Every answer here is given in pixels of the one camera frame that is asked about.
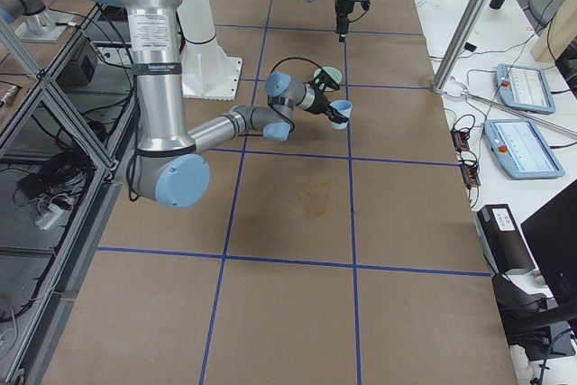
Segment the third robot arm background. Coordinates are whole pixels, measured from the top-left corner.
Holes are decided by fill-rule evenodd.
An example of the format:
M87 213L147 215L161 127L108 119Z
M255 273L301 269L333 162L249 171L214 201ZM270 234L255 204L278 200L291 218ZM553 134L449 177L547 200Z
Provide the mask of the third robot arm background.
M43 0L1 0L1 18L8 24L23 18L15 30L23 42L55 43L69 21L65 13L51 10Z

